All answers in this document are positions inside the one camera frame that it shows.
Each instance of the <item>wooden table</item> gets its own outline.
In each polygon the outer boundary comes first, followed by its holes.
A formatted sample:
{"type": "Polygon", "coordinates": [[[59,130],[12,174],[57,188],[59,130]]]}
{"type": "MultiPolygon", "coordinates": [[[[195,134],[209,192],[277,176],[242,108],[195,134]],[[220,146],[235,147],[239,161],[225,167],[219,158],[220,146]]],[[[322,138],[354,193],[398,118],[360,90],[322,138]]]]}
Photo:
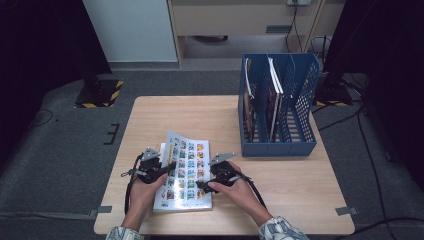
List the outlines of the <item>wooden table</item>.
{"type": "MultiPolygon", "coordinates": [[[[237,115],[238,96],[148,96],[136,99],[94,225],[107,234],[124,218],[128,171],[147,147],[159,150],[167,131],[187,138],[208,139],[211,155],[235,152],[231,158],[251,177],[274,216],[285,217],[306,234],[350,234],[350,215],[336,208],[346,203],[311,117],[317,145],[308,157],[243,158],[237,115]]],[[[213,210],[148,213],[140,232],[145,235],[257,235],[253,220],[222,194],[213,195],[213,210]]]]}

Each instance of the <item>wrist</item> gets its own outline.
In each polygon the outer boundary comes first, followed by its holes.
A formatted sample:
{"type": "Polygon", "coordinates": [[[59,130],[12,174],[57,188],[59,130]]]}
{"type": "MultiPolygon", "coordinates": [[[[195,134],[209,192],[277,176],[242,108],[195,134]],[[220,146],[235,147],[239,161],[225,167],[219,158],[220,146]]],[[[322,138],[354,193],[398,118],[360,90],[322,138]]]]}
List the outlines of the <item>wrist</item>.
{"type": "Polygon", "coordinates": [[[146,205],[136,202],[131,203],[121,227],[129,228],[138,232],[146,214],[146,205]]]}
{"type": "Polygon", "coordinates": [[[252,217],[258,227],[273,217],[262,204],[252,206],[246,212],[252,217]]]}

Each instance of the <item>yellow black hazard tape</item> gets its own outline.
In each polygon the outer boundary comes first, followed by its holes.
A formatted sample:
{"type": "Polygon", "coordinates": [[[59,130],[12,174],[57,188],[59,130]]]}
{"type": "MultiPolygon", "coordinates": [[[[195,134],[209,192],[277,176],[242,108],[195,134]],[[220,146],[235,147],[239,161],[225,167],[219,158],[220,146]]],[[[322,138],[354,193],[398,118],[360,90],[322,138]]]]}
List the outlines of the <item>yellow black hazard tape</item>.
{"type": "Polygon", "coordinates": [[[351,102],[346,101],[315,101],[316,106],[349,106],[352,105],[351,102]]]}
{"type": "Polygon", "coordinates": [[[116,86],[111,92],[110,99],[107,102],[102,102],[102,103],[82,102],[82,103],[76,103],[75,106],[77,108],[110,107],[115,103],[116,98],[118,97],[119,92],[121,91],[121,86],[123,83],[124,81],[121,81],[121,80],[116,82],[116,86]]]}

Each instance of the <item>sticker sheet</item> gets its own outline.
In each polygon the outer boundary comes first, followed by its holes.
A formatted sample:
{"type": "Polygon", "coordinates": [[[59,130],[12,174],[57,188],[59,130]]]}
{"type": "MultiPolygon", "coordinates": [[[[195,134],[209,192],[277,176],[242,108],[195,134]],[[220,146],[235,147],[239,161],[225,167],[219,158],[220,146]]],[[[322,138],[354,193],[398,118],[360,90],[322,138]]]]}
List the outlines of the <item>sticker sheet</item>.
{"type": "Polygon", "coordinates": [[[176,162],[176,168],[157,190],[153,211],[212,210],[212,194],[205,194],[196,184],[210,180],[209,141],[188,139],[168,131],[161,158],[162,167],[176,162]]]}

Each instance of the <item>white wall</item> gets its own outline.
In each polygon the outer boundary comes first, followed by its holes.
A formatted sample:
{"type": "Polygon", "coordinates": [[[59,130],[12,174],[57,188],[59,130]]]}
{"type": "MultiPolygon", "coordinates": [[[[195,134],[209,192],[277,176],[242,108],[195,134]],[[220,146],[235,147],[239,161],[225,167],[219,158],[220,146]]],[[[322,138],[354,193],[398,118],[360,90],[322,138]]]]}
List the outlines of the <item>white wall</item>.
{"type": "Polygon", "coordinates": [[[109,62],[177,62],[166,0],[83,0],[109,62]]]}

